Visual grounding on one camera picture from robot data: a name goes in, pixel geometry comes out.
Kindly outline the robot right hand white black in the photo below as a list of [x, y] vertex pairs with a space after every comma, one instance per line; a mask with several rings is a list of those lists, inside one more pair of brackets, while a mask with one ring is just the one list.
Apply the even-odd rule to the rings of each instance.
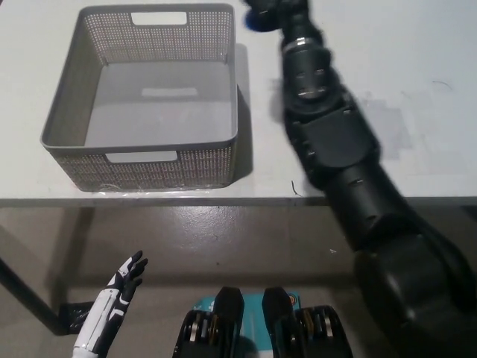
[[255, 0], [245, 4], [245, 25], [253, 31], [270, 32], [310, 21], [308, 1]]

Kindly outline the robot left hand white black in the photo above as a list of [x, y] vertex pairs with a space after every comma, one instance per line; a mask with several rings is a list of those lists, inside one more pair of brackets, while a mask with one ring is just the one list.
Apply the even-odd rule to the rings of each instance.
[[148, 260], [138, 251], [129, 257], [95, 299], [75, 341], [72, 357], [105, 357], [115, 339]]

